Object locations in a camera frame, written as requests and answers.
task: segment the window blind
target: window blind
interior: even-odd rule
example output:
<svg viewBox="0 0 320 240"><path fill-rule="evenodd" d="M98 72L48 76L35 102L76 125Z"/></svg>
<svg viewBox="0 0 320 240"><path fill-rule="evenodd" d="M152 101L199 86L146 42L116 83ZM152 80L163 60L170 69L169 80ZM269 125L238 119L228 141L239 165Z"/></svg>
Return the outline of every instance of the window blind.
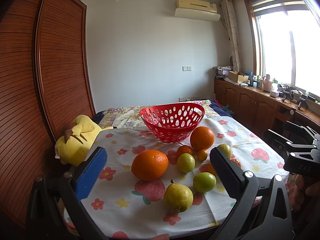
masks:
<svg viewBox="0 0 320 240"><path fill-rule="evenodd" d="M279 11L308 10L303 0L250 0L249 3L255 17Z"/></svg>

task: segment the stuffed animal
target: stuffed animal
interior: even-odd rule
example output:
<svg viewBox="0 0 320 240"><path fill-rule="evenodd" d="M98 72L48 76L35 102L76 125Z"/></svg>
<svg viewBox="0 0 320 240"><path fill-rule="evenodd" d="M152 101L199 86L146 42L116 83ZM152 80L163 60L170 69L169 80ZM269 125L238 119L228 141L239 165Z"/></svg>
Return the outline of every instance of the stuffed animal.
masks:
<svg viewBox="0 0 320 240"><path fill-rule="evenodd" d="M66 130L55 145L56 158L62 164L70 163L79 166L90 150L94 140L102 130L113 129L112 126L101 129L90 117L79 115L73 121L75 126Z"/></svg>

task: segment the louvered wooden door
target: louvered wooden door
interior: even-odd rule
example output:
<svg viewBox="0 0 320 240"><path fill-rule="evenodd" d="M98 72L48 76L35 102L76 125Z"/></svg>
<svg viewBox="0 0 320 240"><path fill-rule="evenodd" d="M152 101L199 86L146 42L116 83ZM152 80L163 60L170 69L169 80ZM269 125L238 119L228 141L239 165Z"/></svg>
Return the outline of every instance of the louvered wooden door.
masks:
<svg viewBox="0 0 320 240"><path fill-rule="evenodd" d="M56 138L79 114L92 118L84 58L85 9L73 0L45 0L38 40L44 105Z"/></svg>
<svg viewBox="0 0 320 240"><path fill-rule="evenodd" d="M35 177L66 169L55 141L94 115L85 12L79 0L15 0L0 15L0 209L21 226Z"/></svg>

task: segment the silver bolt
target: silver bolt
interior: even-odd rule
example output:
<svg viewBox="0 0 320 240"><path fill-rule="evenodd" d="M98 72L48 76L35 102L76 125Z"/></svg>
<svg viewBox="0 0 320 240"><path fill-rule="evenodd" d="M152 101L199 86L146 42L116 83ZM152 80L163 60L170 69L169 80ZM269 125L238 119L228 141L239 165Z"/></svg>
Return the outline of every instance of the silver bolt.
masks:
<svg viewBox="0 0 320 240"><path fill-rule="evenodd" d="M281 181L281 180L282 180L282 177L281 177L281 175L277 174L277 175L275 176L275 179L276 179L277 181Z"/></svg>
<svg viewBox="0 0 320 240"><path fill-rule="evenodd" d="M43 177L41 175L36 177L36 182L41 182L42 180L43 180Z"/></svg>
<svg viewBox="0 0 320 240"><path fill-rule="evenodd" d="M63 177L65 177L66 179L71 178L71 177L72 177L72 172L71 172L71 171L66 171L66 172L63 174Z"/></svg>
<svg viewBox="0 0 320 240"><path fill-rule="evenodd" d="M252 171L246 171L246 172L244 173L244 175L245 175L247 178L252 178L252 177L253 177Z"/></svg>

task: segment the red basket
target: red basket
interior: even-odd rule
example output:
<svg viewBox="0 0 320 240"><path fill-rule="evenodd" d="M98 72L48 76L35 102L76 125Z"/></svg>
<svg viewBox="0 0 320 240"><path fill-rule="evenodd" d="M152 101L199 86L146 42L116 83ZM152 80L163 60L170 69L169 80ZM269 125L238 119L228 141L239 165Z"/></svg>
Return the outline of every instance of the red basket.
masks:
<svg viewBox="0 0 320 240"><path fill-rule="evenodd" d="M163 142L179 142L187 138L204 117L204 108L195 103L150 106L140 111L146 126Z"/></svg>

